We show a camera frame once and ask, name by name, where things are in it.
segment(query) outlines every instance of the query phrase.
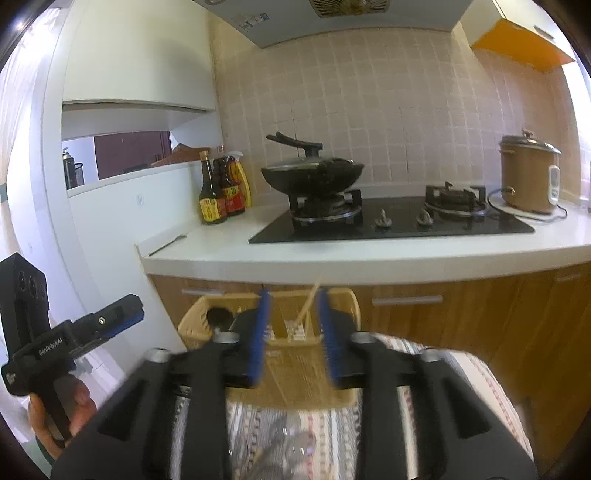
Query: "beige wall tile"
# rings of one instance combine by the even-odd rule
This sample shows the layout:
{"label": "beige wall tile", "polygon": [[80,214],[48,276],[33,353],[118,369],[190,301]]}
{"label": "beige wall tile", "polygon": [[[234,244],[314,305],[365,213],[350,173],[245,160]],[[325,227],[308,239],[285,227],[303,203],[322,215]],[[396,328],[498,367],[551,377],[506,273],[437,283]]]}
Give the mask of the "beige wall tile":
{"label": "beige wall tile", "polygon": [[297,155],[264,138],[276,130],[366,164],[360,185],[497,185],[498,142],[523,127],[565,151],[565,188],[578,194],[589,175],[561,69],[474,52],[461,25],[350,30],[260,50],[213,18],[212,53],[224,139],[249,152],[255,201],[280,198],[260,167]]}

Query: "soy sauce bottle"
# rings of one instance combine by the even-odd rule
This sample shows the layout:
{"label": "soy sauce bottle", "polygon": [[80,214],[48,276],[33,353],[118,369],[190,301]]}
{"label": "soy sauce bottle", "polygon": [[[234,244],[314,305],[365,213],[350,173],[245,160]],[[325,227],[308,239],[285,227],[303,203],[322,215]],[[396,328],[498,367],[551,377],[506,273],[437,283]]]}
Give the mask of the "soy sauce bottle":
{"label": "soy sauce bottle", "polygon": [[[217,150],[223,153],[223,147],[218,147]],[[213,164],[215,172],[219,176],[219,186],[222,189],[226,201],[226,212],[228,216],[244,213],[244,197],[242,196],[238,183],[234,182],[230,176],[228,157],[216,158]]]}
{"label": "soy sauce bottle", "polygon": [[203,173],[203,187],[199,195],[199,206],[203,222],[214,225],[225,222],[228,219],[226,214],[226,200],[212,174],[212,166],[209,164],[209,152],[199,152],[201,160],[201,171]]}

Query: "wicker basket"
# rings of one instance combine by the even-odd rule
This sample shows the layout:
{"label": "wicker basket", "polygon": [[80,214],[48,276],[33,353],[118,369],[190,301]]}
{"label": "wicker basket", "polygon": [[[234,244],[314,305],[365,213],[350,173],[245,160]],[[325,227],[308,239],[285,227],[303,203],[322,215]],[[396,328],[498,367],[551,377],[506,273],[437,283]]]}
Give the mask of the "wicker basket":
{"label": "wicker basket", "polygon": [[[308,291],[271,292],[271,339],[267,340],[265,366],[257,388],[228,389],[228,400],[279,410],[319,410],[354,405],[355,390],[335,390],[327,374],[320,322],[316,308],[310,309],[303,331],[294,339],[287,338],[286,322],[296,318],[306,301]],[[361,316],[354,293],[348,288],[328,292],[332,308],[350,313],[359,329]],[[207,325],[207,311],[226,307],[237,314],[256,308],[259,297],[254,293],[203,296],[186,313],[178,332],[188,348],[198,348],[212,335]]]}

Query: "gas stove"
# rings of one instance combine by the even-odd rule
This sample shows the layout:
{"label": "gas stove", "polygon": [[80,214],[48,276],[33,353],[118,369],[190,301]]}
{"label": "gas stove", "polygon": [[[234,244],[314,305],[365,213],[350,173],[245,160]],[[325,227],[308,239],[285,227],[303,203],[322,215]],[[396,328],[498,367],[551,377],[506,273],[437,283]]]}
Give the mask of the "gas stove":
{"label": "gas stove", "polygon": [[488,206],[486,188],[427,186],[424,197],[363,199],[350,190],[327,199],[290,197],[290,210],[249,240],[250,244],[533,233],[508,213]]}

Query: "cabinet door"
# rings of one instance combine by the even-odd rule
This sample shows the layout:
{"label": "cabinet door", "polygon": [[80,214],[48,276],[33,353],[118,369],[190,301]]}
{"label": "cabinet door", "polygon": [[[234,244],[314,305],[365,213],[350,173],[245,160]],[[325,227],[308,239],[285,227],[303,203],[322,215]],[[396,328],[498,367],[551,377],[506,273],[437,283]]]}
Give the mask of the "cabinet door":
{"label": "cabinet door", "polygon": [[203,295],[258,293],[262,287],[260,283],[195,280],[193,278],[161,277],[159,275],[151,275],[150,279],[158,295],[160,295],[160,300],[174,327],[178,327],[185,313]]}
{"label": "cabinet door", "polygon": [[534,446],[545,468],[560,456],[591,408],[591,301],[531,393],[531,402]]}
{"label": "cabinet door", "polygon": [[462,282],[450,301],[441,346],[489,362],[503,338],[521,277]]}
{"label": "cabinet door", "polygon": [[215,110],[208,22],[187,0],[90,0],[68,46],[64,103]]}
{"label": "cabinet door", "polygon": [[440,346],[443,326],[461,289],[461,282],[372,287],[371,312],[362,318],[363,327]]}
{"label": "cabinet door", "polygon": [[539,35],[574,59],[573,49],[558,25],[532,0],[496,0],[507,20]]}
{"label": "cabinet door", "polygon": [[516,401],[543,381],[589,297],[588,265],[525,275],[491,368]]}

